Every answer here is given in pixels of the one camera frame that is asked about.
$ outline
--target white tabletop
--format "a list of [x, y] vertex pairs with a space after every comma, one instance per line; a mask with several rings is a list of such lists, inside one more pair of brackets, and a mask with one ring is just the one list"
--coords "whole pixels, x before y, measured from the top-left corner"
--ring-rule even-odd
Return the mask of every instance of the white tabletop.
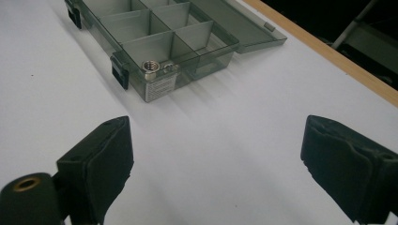
[[306, 117], [398, 152], [398, 109], [281, 28], [282, 47], [236, 53], [145, 103], [62, 0], [0, 1], [0, 21], [0, 187], [55, 174], [86, 134], [128, 115], [135, 164], [106, 224], [352, 224], [299, 158]]

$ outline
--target plastic organizer box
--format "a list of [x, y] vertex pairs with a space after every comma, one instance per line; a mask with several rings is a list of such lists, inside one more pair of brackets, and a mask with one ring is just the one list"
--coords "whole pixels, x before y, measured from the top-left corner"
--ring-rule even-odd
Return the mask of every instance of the plastic organizer box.
[[281, 45], [286, 37], [235, 0], [66, 0], [111, 57], [112, 73], [152, 101], [226, 68], [234, 52]]

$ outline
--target white table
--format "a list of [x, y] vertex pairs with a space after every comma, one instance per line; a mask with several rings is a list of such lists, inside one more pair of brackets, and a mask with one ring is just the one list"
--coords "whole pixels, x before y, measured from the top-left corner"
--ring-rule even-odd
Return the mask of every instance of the white table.
[[307, 115], [398, 151], [398, 109], [280, 27], [282, 47], [144, 103], [62, 0], [3, 0], [0, 21], [0, 187], [55, 174], [86, 134], [128, 115], [135, 164], [106, 224], [351, 224], [299, 158]]

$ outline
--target gray plastic box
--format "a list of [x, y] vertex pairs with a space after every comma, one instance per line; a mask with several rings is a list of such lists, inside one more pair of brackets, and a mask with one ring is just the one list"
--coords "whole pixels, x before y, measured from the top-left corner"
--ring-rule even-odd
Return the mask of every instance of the gray plastic box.
[[66, 0], [70, 18], [111, 57], [112, 73], [152, 101], [228, 67], [234, 52], [286, 36], [235, 0]]

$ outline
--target wooden table edge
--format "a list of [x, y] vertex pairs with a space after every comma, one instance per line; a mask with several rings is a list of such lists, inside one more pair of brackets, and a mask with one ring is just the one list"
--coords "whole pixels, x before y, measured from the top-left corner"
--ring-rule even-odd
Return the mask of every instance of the wooden table edge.
[[382, 98], [387, 100], [389, 103], [398, 107], [398, 91], [388, 86], [384, 82], [381, 82], [378, 78], [370, 74], [368, 71], [359, 67], [347, 59], [342, 54], [332, 49], [327, 44], [323, 43], [289, 19], [284, 17], [278, 11], [261, 2], [260, 0], [243, 0], [249, 6], [253, 7], [275, 23], [281, 28], [289, 32], [291, 35], [299, 39], [301, 42], [312, 48], [314, 51], [328, 59], [336, 67], [353, 77], [358, 82], [362, 83]]

